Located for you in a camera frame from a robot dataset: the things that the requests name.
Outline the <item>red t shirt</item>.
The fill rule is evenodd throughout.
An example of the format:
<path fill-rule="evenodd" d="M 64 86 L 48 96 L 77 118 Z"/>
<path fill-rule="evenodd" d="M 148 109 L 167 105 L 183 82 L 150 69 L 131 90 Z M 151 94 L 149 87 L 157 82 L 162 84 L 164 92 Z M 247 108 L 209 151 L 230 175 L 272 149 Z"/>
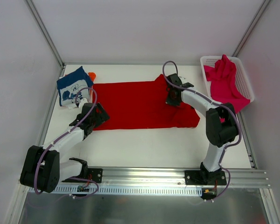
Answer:
<path fill-rule="evenodd" d="M 154 81 L 94 84 L 93 89 L 110 117 L 97 130 L 195 128 L 200 121 L 190 105 L 166 104 L 163 75 Z"/>

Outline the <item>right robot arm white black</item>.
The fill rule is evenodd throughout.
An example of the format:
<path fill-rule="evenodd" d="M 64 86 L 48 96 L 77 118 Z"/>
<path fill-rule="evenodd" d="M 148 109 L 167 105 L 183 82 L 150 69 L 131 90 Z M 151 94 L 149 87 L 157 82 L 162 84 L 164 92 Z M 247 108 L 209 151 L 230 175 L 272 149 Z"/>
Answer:
<path fill-rule="evenodd" d="M 222 160 L 228 147 L 241 139 L 241 129 L 231 103 L 220 103 L 198 92 L 190 83 L 182 83 L 176 73 L 164 77 L 167 82 L 166 103 L 172 106 L 188 104 L 205 117 L 209 147 L 198 170 L 185 171 L 187 185 L 226 185 Z"/>

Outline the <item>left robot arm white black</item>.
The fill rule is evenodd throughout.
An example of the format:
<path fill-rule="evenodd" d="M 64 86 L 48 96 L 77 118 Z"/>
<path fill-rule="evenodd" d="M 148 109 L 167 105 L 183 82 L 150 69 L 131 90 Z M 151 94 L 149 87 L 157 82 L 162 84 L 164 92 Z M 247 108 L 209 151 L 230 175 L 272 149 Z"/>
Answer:
<path fill-rule="evenodd" d="M 89 181 L 87 161 L 69 158 L 66 162 L 61 162 L 61 159 L 109 118 L 100 103 L 85 103 L 81 113 L 61 136 L 50 143 L 42 146 L 33 145 L 28 149 L 20 183 L 34 188 L 36 193 L 40 194 L 52 192 L 59 182 Z"/>

